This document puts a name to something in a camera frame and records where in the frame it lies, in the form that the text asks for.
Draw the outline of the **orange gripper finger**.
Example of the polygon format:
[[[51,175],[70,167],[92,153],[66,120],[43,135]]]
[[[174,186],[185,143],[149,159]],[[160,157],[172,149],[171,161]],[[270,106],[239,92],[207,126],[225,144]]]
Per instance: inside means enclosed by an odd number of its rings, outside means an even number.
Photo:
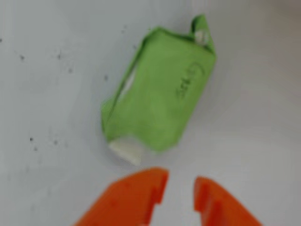
[[[76,226],[148,226],[163,199],[168,170],[153,167],[111,183]]]
[[[194,210],[200,213],[202,226],[262,225],[232,194],[206,177],[195,179]]]

